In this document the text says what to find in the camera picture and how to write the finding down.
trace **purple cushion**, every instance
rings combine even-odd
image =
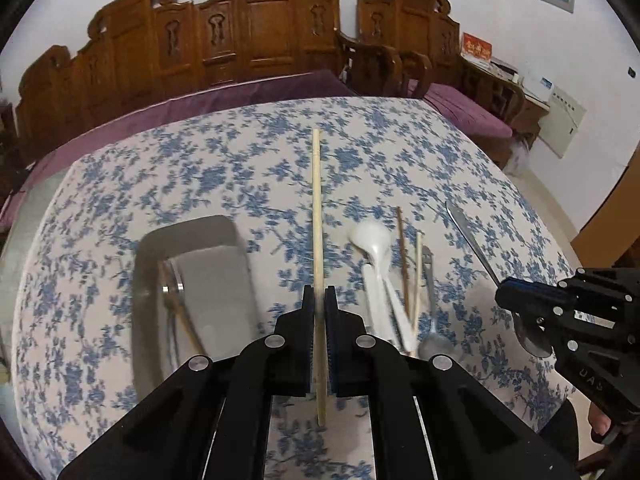
[[[483,136],[507,139],[513,134],[507,124],[491,115],[453,86],[432,83],[424,100],[468,137]]]

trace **chopstick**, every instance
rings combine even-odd
[[[400,257],[402,260],[402,294],[404,295],[404,311],[409,319],[411,319],[411,310],[409,308],[409,270],[406,266],[406,249],[404,247],[404,227],[402,226],[402,209],[396,207],[396,216],[398,217],[398,232],[400,236]]]
[[[418,320],[420,319],[420,286],[422,285],[422,232],[415,233],[415,288],[414,288],[414,316],[412,317],[414,337],[418,339]],[[417,348],[411,353],[416,357]]]
[[[324,256],[322,253],[322,187],[320,171],[320,130],[314,128],[312,136],[312,189],[313,189],[313,233],[314,233],[314,295],[316,315],[314,327],[314,368],[316,378],[316,405],[318,426],[326,422],[326,377],[328,359],[326,354],[326,328],[324,326]]]
[[[204,345],[202,344],[202,341],[200,341],[200,336],[198,336],[198,333],[193,326],[193,321],[191,320],[191,317],[187,312],[187,308],[184,306],[180,298],[177,297],[176,291],[173,289],[173,287],[169,286],[169,279],[166,275],[166,270],[162,262],[158,263],[158,271],[160,273],[161,283],[166,285],[168,291],[166,295],[167,299],[171,303],[172,309],[180,319],[180,323],[182,323],[182,327],[187,333],[189,341],[191,341],[191,345],[199,355],[207,355],[207,351],[204,349]]]

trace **blue floral tablecloth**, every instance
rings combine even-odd
[[[312,283],[311,132],[322,130],[324,269],[342,308],[366,300],[363,256],[348,232],[364,218],[393,231],[395,207],[434,253],[438,330],[463,365],[534,430],[570,386],[553,359],[529,356],[495,286],[447,217],[455,200],[501,277],[547,283],[572,274],[510,181],[417,100],[331,98],[236,108],[163,126],[78,160],[43,218],[24,269],[14,327],[18,418],[29,458],[57,473],[136,403],[130,366],[134,255],[147,232],[231,217],[249,253],[260,329],[296,308]],[[400,289],[398,242],[392,280]],[[422,334],[430,321],[423,313]],[[374,478],[366,399],[275,399],[268,478]]]

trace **wooden sofa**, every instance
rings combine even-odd
[[[26,162],[128,112],[212,86],[328,68],[359,94],[395,95],[401,60],[340,32],[339,0],[115,0],[71,57],[55,45],[24,73]]]
[[[422,98],[433,83],[454,87],[508,126],[509,135],[523,111],[524,92],[460,55],[460,24],[451,19],[450,11],[448,0],[358,0],[358,40],[399,51],[404,73],[418,80],[413,91],[405,80],[404,94]],[[510,139],[488,132],[470,137],[498,166],[505,165]]]

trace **screw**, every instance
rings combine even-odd
[[[264,344],[269,348],[280,348],[284,345],[284,338],[278,334],[271,334],[267,339],[264,340]]]
[[[372,348],[376,345],[376,339],[370,335],[359,335],[356,338],[356,345],[360,348]]]
[[[204,355],[196,355],[189,359],[189,368],[194,372],[204,370],[207,366],[209,366],[209,360]]]
[[[438,370],[449,370],[453,366],[453,361],[446,355],[436,355],[431,363]]]

